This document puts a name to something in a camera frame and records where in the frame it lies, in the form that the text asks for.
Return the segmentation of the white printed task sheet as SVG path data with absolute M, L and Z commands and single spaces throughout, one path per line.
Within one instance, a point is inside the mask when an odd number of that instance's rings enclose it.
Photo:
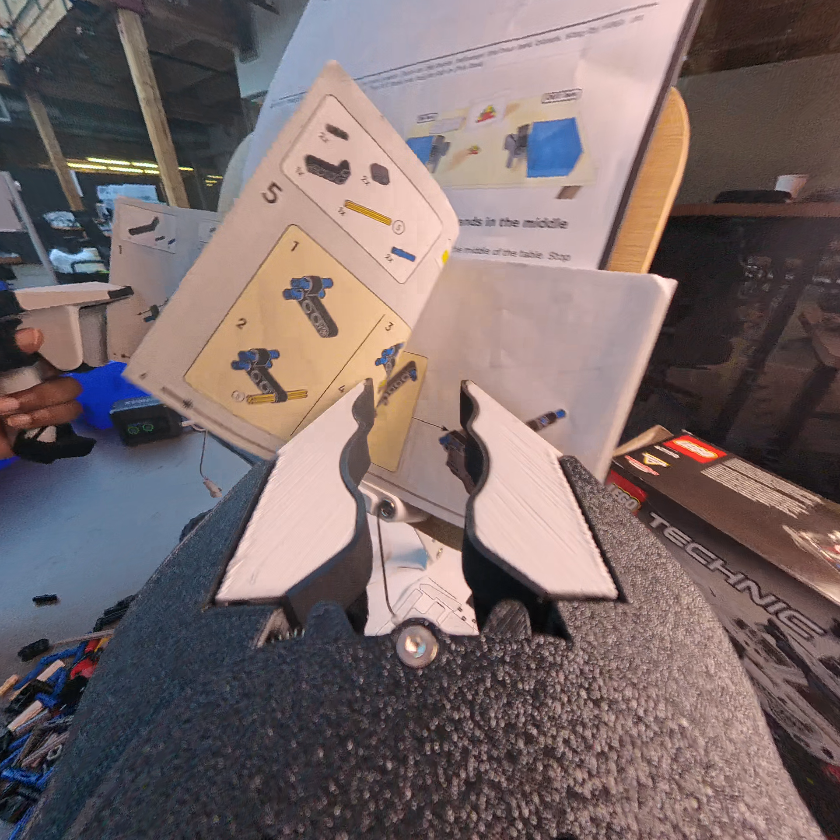
M 307 2 L 257 16 L 251 175 L 328 60 L 444 189 L 455 251 L 604 268 L 704 2 Z

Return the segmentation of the wooden wall shelf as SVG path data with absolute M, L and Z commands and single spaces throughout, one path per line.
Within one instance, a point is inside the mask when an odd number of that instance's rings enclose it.
M 705 203 L 678 203 L 670 211 L 677 217 L 725 217 L 785 220 L 839 218 L 839 185 L 807 183 L 797 194 L 771 190 L 733 190 Z

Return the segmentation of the blue plastic bin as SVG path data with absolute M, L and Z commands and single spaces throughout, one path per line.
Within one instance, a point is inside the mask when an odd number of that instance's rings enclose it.
M 124 378 L 126 364 L 112 361 L 87 372 L 72 372 L 67 376 L 80 384 L 78 402 L 81 405 L 80 419 L 96 429 L 113 428 L 110 412 L 114 403 L 145 396 Z

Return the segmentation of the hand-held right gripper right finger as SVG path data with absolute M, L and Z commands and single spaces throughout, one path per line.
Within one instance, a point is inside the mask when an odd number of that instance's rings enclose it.
M 572 476 L 579 463 L 471 380 L 461 382 L 459 404 L 471 481 L 461 564 L 478 629 L 566 634 L 562 602 L 620 602 Z

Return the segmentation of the toy truck box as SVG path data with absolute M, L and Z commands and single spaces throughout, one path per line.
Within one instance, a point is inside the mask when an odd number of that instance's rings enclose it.
M 661 426 L 615 451 L 605 486 L 707 598 L 801 798 L 838 838 L 838 505 Z

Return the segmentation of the white book stand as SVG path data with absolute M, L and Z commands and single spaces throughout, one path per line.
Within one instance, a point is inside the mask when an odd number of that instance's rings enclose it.
M 424 368 L 398 468 L 360 484 L 376 552 L 368 634 L 428 618 L 476 631 L 460 569 L 467 491 L 459 385 L 477 383 L 541 438 L 606 475 L 676 282 L 645 274 L 682 182 L 686 105 L 666 98 L 607 270 L 463 262 L 447 269 L 418 323 L 408 358 Z

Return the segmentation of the wooden post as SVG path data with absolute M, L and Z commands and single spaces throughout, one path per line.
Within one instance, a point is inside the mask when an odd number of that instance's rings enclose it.
M 123 53 L 128 62 L 166 200 L 174 207 L 188 208 L 190 201 L 154 74 L 143 20 L 139 13 L 143 7 L 142 3 L 114 1 L 113 5 L 116 8 L 117 29 Z
M 38 135 L 44 145 L 53 172 L 56 174 L 62 192 L 73 213 L 82 212 L 85 207 L 73 181 L 67 159 L 60 148 L 56 132 L 50 121 L 46 106 L 36 91 L 24 90 L 29 112 L 35 123 Z

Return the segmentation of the instruction booklet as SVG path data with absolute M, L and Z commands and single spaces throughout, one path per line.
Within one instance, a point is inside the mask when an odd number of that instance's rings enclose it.
M 676 282 L 453 255 L 443 189 L 328 61 L 125 369 L 133 384 L 270 459 L 370 379 L 367 480 L 462 526 L 439 439 L 463 380 L 606 476 Z

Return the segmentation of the black device with green display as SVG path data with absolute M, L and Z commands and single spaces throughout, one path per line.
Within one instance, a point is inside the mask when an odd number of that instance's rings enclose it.
M 183 432 L 182 416 L 150 395 L 115 402 L 109 416 L 122 444 L 130 448 L 178 438 Z

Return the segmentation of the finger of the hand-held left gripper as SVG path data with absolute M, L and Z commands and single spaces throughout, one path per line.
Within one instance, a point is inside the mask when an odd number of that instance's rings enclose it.
M 41 355 L 60 371 L 119 361 L 134 292 L 102 281 L 7 291 L 7 317 L 44 334 Z

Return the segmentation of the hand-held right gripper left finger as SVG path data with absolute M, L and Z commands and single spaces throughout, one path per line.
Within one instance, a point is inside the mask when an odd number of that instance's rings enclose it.
M 250 512 L 217 588 L 220 606 L 278 606 L 293 627 L 334 602 L 363 631 L 373 567 L 360 483 L 375 389 L 363 379 L 293 437 Z

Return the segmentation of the pile of small building bricks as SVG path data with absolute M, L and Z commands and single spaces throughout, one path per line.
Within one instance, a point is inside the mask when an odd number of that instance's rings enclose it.
M 20 650 L 33 668 L 2 685 L 2 838 L 19 838 L 69 738 L 81 697 L 137 595 L 105 609 L 90 633 Z

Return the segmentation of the person's left hand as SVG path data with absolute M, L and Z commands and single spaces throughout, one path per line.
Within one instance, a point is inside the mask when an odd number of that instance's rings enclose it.
M 44 334 L 21 328 L 18 320 L 2 321 L 1 372 L 9 373 L 13 363 L 31 361 L 39 355 Z M 81 384 L 45 364 L 41 381 L 16 391 L 2 393 L 1 459 L 14 455 L 13 433 L 72 423 L 81 414 Z

